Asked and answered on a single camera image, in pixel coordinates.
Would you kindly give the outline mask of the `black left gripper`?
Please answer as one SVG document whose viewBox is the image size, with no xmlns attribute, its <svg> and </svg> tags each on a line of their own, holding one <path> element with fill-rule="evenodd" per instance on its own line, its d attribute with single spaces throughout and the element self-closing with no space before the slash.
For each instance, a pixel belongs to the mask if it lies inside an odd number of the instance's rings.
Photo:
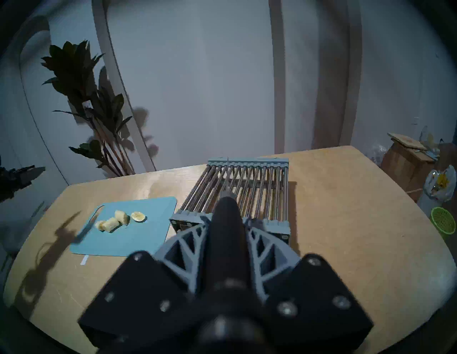
<svg viewBox="0 0 457 354">
<path fill-rule="evenodd" d="M 32 181 L 39 177 L 46 168 L 35 165 L 20 169 L 1 168 L 1 203 L 14 197 L 14 189 L 24 189 L 32 184 Z"/>
</svg>

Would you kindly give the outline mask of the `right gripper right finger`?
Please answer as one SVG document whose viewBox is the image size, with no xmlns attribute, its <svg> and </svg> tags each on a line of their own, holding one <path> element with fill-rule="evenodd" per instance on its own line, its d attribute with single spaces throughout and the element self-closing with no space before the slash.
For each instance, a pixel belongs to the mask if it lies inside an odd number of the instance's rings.
<svg viewBox="0 0 457 354">
<path fill-rule="evenodd" d="M 276 348 L 359 348 L 373 321 L 330 264 L 245 221 L 252 289 Z"/>
</svg>

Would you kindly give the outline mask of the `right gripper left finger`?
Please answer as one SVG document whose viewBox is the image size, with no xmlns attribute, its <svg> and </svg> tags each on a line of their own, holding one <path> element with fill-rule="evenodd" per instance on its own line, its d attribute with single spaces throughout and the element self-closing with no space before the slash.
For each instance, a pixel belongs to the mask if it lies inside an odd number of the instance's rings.
<svg viewBox="0 0 457 354">
<path fill-rule="evenodd" d="M 167 241 L 156 257 L 129 255 L 78 325 L 97 348 L 214 348 L 206 255 L 213 222 Z"/>
</svg>

